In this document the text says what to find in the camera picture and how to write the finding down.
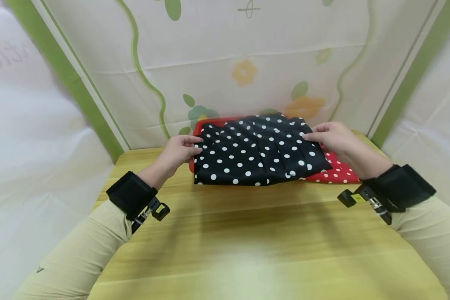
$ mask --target green trim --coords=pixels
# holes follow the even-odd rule
[[[368,6],[368,31],[367,31],[367,37],[365,38],[365,43],[363,44],[362,49],[360,50],[360,53],[358,53],[357,57],[355,57],[354,61],[345,68],[345,70],[342,72],[340,77],[337,81],[337,91],[338,91],[338,102],[335,106],[335,109],[333,110],[332,114],[330,115],[329,120],[332,120],[333,117],[335,117],[335,113],[338,111],[338,107],[342,103],[344,99],[344,91],[343,91],[343,81],[345,79],[345,76],[348,75],[348,73],[362,60],[363,56],[365,55],[365,52],[367,51],[368,45],[370,44],[370,41],[373,37],[373,34],[375,33],[376,29],[376,15],[375,15],[375,1],[374,0],[368,0],[367,1]]]
[[[8,6],[75,99],[114,162],[124,150],[31,0],[7,0]]]
[[[166,101],[164,95],[157,89],[155,86],[150,83],[150,81],[145,76],[145,73],[143,73],[142,66],[140,66],[140,60],[138,57],[138,39],[139,39],[139,32],[138,32],[138,26],[137,22],[135,21],[135,18],[133,17],[133,14],[131,10],[128,8],[128,6],[125,4],[123,0],[115,0],[119,6],[124,10],[125,14],[128,17],[128,21],[130,21],[130,25],[132,27],[132,61],[133,65],[135,67],[135,70],[139,74],[140,78],[142,79],[143,83],[152,91],[154,92],[157,97],[160,99],[160,113],[158,115],[158,118],[160,120],[160,126],[162,127],[162,131],[164,132],[164,135],[166,138],[170,138],[170,133],[168,133],[168,130],[166,129],[165,124],[165,108],[166,108]]]
[[[383,146],[400,114],[411,99],[415,88],[417,88],[428,67],[442,49],[449,34],[450,0],[447,0],[371,138],[371,141],[377,147],[381,148]]]

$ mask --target black polka dot fabric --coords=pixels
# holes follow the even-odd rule
[[[301,117],[250,116],[224,127],[203,124],[203,149],[194,157],[195,184],[266,186],[332,167],[319,143],[302,139],[310,127]]]

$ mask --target hand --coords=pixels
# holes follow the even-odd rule
[[[172,137],[156,161],[140,171],[137,176],[149,186],[159,190],[165,181],[175,174],[178,167],[202,152],[202,148],[195,147],[197,142],[203,142],[203,139],[190,135]]]
[[[365,145],[344,124],[329,122],[312,128],[303,135],[306,141],[322,143],[328,151],[354,170],[360,179],[379,177],[392,167],[392,162]]]

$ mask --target beige sleeve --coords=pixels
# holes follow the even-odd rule
[[[124,212],[105,201],[23,282],[14,299],[87,299],[108,261],[131,237]]]
[[[450,300],[450,207],[431,197],[403,214],[393,214],[392,228],[414,247]]]

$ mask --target wrist strap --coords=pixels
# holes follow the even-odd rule
[[[410,165],[393,165],[377,178],[362,180],[389,212],[402,213],[433,196],[437,191]]]
[[[127,220],[133,221],[155,197],[158,190],[128,171],[106,193],[110,201],[127,215]]]

